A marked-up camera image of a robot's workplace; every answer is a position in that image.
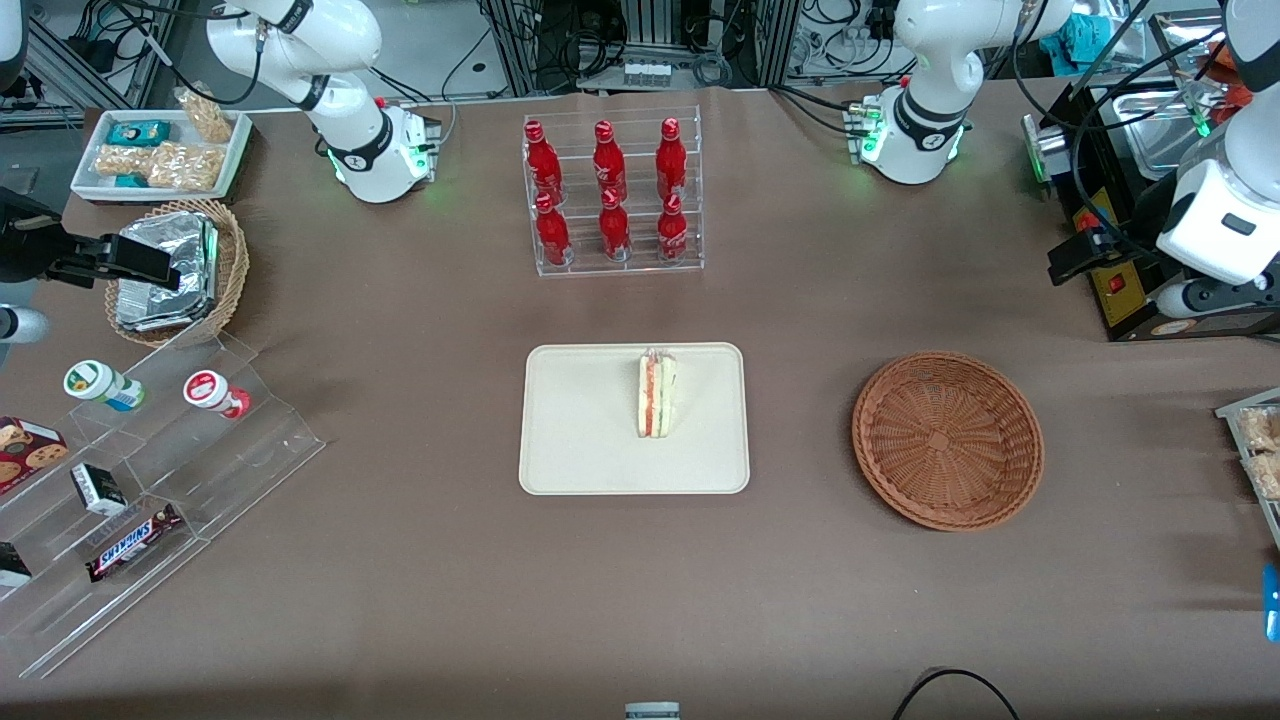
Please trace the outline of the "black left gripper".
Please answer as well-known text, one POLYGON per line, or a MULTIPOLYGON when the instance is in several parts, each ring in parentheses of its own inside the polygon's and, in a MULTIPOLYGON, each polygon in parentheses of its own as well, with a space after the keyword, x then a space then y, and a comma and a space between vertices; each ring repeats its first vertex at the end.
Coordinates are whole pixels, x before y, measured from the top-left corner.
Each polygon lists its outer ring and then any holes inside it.
POLYGON ((1117 240, 1103 227, 1085 227, 1074 234, 1076 249, 1050 250, 1050 283, 1060 287, 1087 272, 1126 261, 1180 265, 1165 251, 1156 249, 1156 240, 1169 219, 1176 187, 1178 176, 1166 174, 1138 196, 1129 219, 1121 224, 1125 240, 1117 240))

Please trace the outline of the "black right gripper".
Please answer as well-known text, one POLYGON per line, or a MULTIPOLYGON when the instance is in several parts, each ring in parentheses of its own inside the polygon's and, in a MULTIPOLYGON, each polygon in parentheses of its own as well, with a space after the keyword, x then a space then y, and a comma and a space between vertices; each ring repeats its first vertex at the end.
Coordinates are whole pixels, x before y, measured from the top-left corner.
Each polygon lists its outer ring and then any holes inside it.
POLYGON ((60 217, 32 199, 1 190, 1 282, 50 281, 92 290, 99 281, 180 288, 172 255, 132 238, 97 240, 68 232, 60 217), (92 252, 99 245, 99 258, 92 252))

